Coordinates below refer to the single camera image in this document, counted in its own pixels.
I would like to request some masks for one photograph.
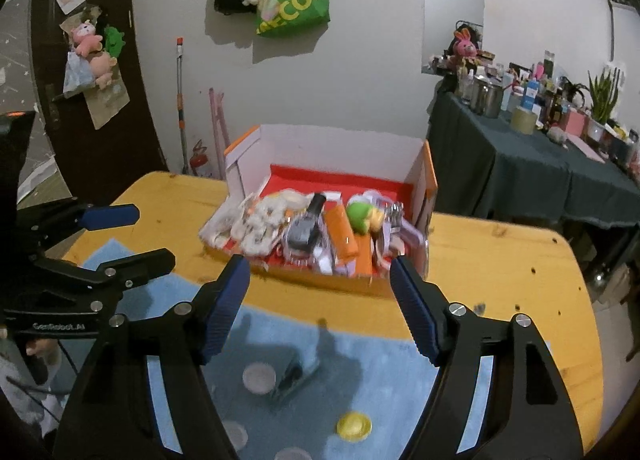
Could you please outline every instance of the door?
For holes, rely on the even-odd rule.
[[[34,82],[56,154],[73,196],[95,205],[114,201],[141,176],[166,170],[140,72],[131,0],[88,0],[108,13],[124,33],[118,65],[129,104],[107,124],[94,129],[84,95],[51,102],[62,93],[68,44],[60,29],[66,17],[56,0],[31,0],[30,38]],[[71,14],[82,10],[82,6]]]

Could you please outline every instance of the mop handle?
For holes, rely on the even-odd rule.
[[[182,37],[178,37],[176,44],[178,94],[176,103],[178,108],[178,126],[180,127],[180,143],[182,144],[182,174],[189,174],[189,159],[187,155],[187,135],[184,131],[184,111],[182,109]]]

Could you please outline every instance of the green toy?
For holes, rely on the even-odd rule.
[[[366,202],[353,202],[346,210],[349,224],[357,234],[377,233],[385,221],[384,211]]]
[[[127,43],[122,40],[124,33],[119,32],[114,26],[107,26],[104,29],[104,51],[111,57],[118,58],[122,47]]]

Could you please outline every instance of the metal screw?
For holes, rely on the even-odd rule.
[[[109,319],[109,326],[117,328],[121,324],[124,323],[124,315],[116,314],[111,319]]]
[[[191,303],[178,303],[174,307],[174,312],[177,315],[187,315],[189,312],[191,312]]]
[[[531,325],[531,318],[528,315],[518,314],[516,315],[516,323],[526,328]]]
[[[462,317],[466,314],[466,307],[460,303],[451,303],[449,305],[449,312],[456,317]]]

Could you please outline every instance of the blue mat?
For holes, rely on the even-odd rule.
[[[130,255],[109,241],[84,263],[100,263]],[[132,320],[162,315],[177,302],[191,300],[198,287],[170,274],[124,293],[118,312]],[[91,342],[66,341],[80,363]],[[315,359],[320,370],[278,407],[267,396],[249,393],[242,385],[244,368],[266,362],[278,380],[293,357],[303,364]],[[473,447],[486,407],[492,358],[482,358],[476,393],[459,451]],[[166,403],[158,358],[148,358],[152,399],[165,446],[180,452]],[[412,341],[362,337],[327,331],[242,306],[222,353],[203,368],[207,386],[222,420],[239,422],[249,440],[239,452],[242,460],[270,460],[286,447],[299,447],[314,460],[397,460],[424,409],[437,369],[422,357]],[[335,434],[346,411],[369,415],[373,430],[360,443],[347,443]]]

